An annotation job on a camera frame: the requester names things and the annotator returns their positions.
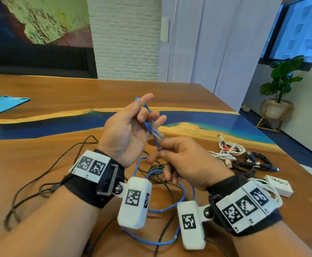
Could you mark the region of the white wrist marker plate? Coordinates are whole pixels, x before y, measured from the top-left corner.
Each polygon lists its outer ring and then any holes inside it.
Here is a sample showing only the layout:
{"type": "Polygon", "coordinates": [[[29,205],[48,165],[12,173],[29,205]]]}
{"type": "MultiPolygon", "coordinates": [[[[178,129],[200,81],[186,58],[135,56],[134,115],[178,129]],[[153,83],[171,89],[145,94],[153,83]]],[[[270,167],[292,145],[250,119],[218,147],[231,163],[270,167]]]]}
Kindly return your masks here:
{"type": "Polygon", "coordinates": [[[267,181],[250,178],[247,183],[216,203],[232,229],[234,236],[242,236],[256,228],[283,204],[276,189],[267,181]]]}
{"type": "Polygon", "coordinates": [[[68,172],[98,184],[110,160],[107,155],[87,150],[68,172]]]}

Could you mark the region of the dark framed window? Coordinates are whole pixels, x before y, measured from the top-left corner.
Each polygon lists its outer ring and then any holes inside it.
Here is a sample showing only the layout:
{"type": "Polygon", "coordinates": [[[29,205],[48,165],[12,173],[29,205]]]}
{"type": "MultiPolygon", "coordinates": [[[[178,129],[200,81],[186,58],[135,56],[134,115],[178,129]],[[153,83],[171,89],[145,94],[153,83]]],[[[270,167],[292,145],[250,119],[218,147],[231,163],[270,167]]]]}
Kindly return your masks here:
{"type": "Polygon", "coordinates": [[[299,70],[312,68],[312,0],[281,4],[260,56],[259,64],[270,65],[303,55],[299,70]]]}

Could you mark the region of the white wall panel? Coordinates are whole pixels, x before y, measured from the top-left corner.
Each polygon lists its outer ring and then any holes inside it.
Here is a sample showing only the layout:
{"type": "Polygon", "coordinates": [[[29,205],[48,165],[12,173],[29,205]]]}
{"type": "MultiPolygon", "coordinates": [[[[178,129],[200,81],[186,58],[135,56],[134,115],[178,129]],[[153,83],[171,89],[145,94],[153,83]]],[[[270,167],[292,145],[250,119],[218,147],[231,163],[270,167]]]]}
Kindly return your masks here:
{"type": "Polygon", "coordinates": [[[160,41],[168,42],[169,34],[169,17],[161,18],[160,41]]]}

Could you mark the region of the person's left hand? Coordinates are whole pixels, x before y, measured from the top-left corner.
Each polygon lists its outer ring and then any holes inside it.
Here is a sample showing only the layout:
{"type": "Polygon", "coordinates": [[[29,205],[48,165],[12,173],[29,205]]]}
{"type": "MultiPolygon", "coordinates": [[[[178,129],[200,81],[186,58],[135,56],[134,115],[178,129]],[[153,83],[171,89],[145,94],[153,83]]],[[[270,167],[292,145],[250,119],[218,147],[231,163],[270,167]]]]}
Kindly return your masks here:
{"type": "Polygon", "coordinates": [[[129,168],[144,150],[150,135],[144,123],[150,123],[153,116],[161,115],[158,111],[149,112],[145,106],[139,111],[128,111],[126,106],[106,121],[98,150],[124,169],[129,168]]]}

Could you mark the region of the colourful abstract wall painting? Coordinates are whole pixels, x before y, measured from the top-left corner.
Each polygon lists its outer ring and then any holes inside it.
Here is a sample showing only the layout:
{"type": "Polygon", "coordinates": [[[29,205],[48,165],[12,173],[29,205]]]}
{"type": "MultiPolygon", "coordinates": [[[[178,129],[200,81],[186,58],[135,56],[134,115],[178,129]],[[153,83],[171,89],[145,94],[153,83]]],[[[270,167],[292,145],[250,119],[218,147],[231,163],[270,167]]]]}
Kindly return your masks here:
{"type": "Polygon", "coordinates": [[[93,48],[87,0],[0,0],[0,44],[93,48]]]}

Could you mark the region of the black slatted cabinet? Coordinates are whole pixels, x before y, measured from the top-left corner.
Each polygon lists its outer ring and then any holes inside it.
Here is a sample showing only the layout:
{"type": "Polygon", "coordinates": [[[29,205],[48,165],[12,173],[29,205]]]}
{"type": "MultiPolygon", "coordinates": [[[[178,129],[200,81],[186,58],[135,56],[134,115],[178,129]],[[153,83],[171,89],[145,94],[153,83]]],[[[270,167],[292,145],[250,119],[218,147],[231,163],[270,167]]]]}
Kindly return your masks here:
{"type": "Polygon", "coordinates": [[[0,74],[98,78],[93,48],[53,44],[0,44],[0,74]]]}

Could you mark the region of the green leafy plant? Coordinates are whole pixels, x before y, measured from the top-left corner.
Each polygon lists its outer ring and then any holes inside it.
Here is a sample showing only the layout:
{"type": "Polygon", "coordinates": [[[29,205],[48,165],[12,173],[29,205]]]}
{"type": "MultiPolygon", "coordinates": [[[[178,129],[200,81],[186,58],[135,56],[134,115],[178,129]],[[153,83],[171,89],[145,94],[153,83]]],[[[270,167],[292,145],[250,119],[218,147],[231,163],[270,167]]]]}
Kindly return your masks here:
{"type": "Polygon", "coordinates": [[[303,80],[302,76],[294,76],[294,71],[297,71],[303,62],[304,55],[273,62],[270,65],[273,69],[271,72],[273,80],[260,86],[260,94],[264,96],[276,95],[276,103],[281,103],[283,96],[291,91],[291,84],[303,80]]]}

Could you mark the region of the woven wicker plant basket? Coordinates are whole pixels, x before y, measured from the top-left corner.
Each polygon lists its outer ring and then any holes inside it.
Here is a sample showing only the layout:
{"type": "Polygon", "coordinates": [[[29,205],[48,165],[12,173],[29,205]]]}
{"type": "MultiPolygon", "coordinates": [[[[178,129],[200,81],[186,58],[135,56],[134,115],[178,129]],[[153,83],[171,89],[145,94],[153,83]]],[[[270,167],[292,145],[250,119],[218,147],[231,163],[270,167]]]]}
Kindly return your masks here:
{"type": "Polygon", "coordinates": [[[276,99],[264,99],[260,106],[260,115],[269,120],[283,121],[287,116],[291,115],[295,106],[293,103],[282,100],[277,103],[276,99]]]}

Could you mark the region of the person's left forearm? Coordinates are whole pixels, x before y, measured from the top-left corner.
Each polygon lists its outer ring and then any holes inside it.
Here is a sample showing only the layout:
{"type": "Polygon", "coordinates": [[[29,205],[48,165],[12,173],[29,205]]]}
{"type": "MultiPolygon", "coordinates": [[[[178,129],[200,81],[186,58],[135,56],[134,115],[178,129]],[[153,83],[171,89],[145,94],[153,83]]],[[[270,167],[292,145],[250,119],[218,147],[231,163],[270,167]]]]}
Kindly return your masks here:
{"type": "Polygon", "coordinates": [[[0,241],[0,257],[81,257],[101,211],[61,186],[0,241]]]}

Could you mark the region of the wooden plant stand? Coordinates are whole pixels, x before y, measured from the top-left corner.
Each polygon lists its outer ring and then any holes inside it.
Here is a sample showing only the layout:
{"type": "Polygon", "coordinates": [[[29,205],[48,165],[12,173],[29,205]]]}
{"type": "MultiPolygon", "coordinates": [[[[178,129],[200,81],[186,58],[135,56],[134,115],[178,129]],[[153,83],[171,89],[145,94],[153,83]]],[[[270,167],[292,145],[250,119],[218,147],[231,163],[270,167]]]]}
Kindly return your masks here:
{"type": "Polygon", "coordinates": [[[283,124],[283,120],[275,120],[275,119],[268,119],[268,118],[261,117],[261,119],[259,120],[259,122],[256,125],[256,128],[257,129],[271,131],[271,132],[274,132],[274,133],[280,133],[282,124],[283,124]],[[274,127],[271,124],[271,121],[277,122],[278,126],[274,127]]]}

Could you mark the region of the white charger block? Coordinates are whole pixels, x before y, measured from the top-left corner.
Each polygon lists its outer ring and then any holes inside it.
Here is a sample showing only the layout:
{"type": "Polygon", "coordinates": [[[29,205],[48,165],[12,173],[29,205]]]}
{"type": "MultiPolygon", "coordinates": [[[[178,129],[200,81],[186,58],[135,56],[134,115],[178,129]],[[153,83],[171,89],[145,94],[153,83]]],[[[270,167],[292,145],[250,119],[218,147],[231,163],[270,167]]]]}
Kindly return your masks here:
{"type": "Polygon", "coordinates": [[[265,175],[264,179],[273,186],[280,196],[290,198],[294,191],[287,180],[283,180],[270,175],[265,175]]]}

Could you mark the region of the white left wrist marker plate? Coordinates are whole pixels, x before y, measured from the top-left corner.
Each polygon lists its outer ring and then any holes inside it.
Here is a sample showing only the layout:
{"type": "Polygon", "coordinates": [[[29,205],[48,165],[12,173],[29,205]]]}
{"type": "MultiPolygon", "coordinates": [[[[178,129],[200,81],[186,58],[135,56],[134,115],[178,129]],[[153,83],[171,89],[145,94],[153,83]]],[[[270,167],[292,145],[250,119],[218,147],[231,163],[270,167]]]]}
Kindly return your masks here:
{"type": "Polygon", "coordinates": [[[87,150],[68,172],[98,184],[110,160],[107,155],[87,150]]]}

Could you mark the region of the white right wrist marker plate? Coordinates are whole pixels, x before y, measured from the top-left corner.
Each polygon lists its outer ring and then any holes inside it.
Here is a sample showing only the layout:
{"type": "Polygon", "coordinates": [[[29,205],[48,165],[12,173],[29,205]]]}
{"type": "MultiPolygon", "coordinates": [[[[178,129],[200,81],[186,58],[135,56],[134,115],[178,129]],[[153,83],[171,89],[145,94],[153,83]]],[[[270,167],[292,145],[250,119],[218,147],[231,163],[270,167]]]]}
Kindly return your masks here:
{"type": "Polygon", "coordinates": [[[247,183],[216,203],[232,229],[234,236],[242,236],[256,228],[283,204],[276,189],[267,181],[250,178],[247,183]]]}

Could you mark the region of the person's right forearm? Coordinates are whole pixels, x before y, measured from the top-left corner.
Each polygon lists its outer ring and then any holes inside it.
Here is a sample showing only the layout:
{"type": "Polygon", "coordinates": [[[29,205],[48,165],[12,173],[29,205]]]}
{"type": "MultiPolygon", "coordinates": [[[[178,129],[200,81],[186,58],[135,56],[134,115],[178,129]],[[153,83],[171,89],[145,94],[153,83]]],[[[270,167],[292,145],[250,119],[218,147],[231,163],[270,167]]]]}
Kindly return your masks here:
{"type": "Polygon", "coordinates": [[[232,236],[232,240],[239,257],[312,257],[312,249],[283,221],[248,236],[232,236]]]}

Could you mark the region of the white cabinet doors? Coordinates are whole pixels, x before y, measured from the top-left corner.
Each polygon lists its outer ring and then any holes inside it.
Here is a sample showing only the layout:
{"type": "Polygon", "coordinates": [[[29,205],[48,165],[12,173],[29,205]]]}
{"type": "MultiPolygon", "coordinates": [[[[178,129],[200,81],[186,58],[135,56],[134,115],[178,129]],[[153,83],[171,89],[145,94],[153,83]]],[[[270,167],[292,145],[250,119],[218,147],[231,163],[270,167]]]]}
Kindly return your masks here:
{"type": "Polygon", "coordinates": [[[162,0],[168,42],[161,82],[201,84],[235,111],[243,103],[282,0],[162,0]]]}

